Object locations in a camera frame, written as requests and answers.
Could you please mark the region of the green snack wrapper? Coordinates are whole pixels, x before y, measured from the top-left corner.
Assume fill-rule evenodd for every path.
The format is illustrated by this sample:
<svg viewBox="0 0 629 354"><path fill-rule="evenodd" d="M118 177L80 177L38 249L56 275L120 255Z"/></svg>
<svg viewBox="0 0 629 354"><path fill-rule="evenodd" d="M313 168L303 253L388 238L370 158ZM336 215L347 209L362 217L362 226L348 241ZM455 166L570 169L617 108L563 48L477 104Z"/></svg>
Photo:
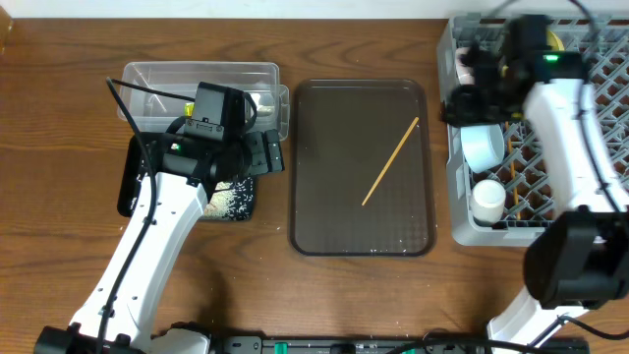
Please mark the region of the green snack wrapper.
<svg viewBox="0 0 629 354"><path fill-rule="evenodd" d="M192 117L195 109L195 104L193 102L186 102L184 106L184 115L187 117Z"/></svg>

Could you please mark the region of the pink bowl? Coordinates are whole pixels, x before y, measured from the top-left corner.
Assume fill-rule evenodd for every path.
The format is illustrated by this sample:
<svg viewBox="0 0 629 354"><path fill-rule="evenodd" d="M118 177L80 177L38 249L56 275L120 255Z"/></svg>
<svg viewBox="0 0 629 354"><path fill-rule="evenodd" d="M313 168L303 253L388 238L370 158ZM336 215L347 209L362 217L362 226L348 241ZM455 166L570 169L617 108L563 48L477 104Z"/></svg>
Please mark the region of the pink bowl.
<svg viewBox="0 0 629 354"><path fill-rule="evenodd" d="M460 85L473 85L475 79L473 76L473 70L463 64L463 57L469 52L469 47L461 47L455 51L455 69L457 79Z"/></svg>

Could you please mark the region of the light blue bowl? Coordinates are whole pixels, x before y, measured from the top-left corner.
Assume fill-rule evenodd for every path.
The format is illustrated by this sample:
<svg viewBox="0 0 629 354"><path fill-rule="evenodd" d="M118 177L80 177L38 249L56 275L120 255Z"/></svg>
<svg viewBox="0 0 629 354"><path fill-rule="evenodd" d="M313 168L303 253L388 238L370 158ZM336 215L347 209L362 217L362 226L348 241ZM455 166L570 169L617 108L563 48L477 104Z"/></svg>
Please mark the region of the light blue bowl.
<svg viewBox="0 0 629 354"><path fill-rule="evenodd" d="M461 129L461 144L469 168L481 173L499 165L505 146L499 125L482 125Z"/></svg>

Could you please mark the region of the white cup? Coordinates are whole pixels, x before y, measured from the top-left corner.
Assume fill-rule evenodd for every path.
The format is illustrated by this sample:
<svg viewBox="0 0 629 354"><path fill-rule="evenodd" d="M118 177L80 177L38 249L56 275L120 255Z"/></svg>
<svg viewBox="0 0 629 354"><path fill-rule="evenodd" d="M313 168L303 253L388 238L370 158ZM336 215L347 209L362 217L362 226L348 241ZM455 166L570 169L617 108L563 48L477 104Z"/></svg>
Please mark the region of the white cup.
<svg viewBox="0 0 629 354"><path fill-rule="evenodd" d="M475 222L491 226L501 220L506 201L504 187L494 180L483 180L472 190L470 208Z"/></svg>

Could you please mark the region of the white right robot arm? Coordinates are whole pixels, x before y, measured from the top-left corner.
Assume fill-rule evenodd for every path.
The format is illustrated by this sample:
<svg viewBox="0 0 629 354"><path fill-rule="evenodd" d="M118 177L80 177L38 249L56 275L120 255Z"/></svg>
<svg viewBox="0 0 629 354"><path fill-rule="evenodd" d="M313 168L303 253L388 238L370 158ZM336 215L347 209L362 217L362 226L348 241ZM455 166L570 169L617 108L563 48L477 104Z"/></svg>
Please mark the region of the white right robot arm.
<svg viewBox="0 0 629 354"><path fill-rule="evenodd" d="M491 353L534 351L628 293L628 183L592 81L603 26L458 16L437 47L454 239L525 249L523 288L485 328Z"/></svg>

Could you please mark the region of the yellow plate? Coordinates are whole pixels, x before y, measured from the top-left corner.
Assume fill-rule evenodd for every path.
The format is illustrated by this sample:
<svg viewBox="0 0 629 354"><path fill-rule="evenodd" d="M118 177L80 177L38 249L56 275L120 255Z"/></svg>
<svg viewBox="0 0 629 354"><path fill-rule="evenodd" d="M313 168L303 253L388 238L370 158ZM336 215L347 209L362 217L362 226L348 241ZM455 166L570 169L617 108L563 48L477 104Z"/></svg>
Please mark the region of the yellow plate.
<svg viewBox="0 0 629 354"><path fill-rule="evenodd" d="M565 47L562 40L553 31L548 30L546 32L547 44L552 51L564 51Z"/></svg>

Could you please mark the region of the rice and shell waste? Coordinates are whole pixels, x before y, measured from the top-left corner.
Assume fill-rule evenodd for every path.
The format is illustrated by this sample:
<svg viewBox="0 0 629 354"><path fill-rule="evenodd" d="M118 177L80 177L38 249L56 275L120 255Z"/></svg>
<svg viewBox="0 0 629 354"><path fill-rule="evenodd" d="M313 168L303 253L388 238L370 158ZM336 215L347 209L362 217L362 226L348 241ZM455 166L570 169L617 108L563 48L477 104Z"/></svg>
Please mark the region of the rice and shell waste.
<svg viewBox="0 0 629 354"><path fill-rule="evenodd" d="M168 173L138 174L123 179L118 212L131 217L136 208L140 217L154 208L154 225L169 218L179 225L194 225L199 219L248 220L253 212L255 181L222 182L223 187L207 192L203 185L190 184L184 176Z"/></svg>

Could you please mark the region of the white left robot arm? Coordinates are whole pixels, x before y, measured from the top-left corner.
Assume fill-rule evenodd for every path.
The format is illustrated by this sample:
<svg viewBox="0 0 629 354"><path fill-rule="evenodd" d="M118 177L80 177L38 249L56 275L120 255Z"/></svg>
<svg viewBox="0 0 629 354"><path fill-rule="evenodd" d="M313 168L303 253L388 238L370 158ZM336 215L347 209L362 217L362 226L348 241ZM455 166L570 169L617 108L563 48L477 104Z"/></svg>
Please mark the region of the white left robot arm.
<svg viewBox="0 0 629 354"><path fill-rule="evenodd" d="M33 351L208 353L211 336L195 324L153 334L157 308L217 185L283 171L278 135L255 130L257 104L236 88L199 83L192 113L163 133L141 131L121 97L114 98L134 132L119 197L129 224L68 327L45 327Z"/></svg>

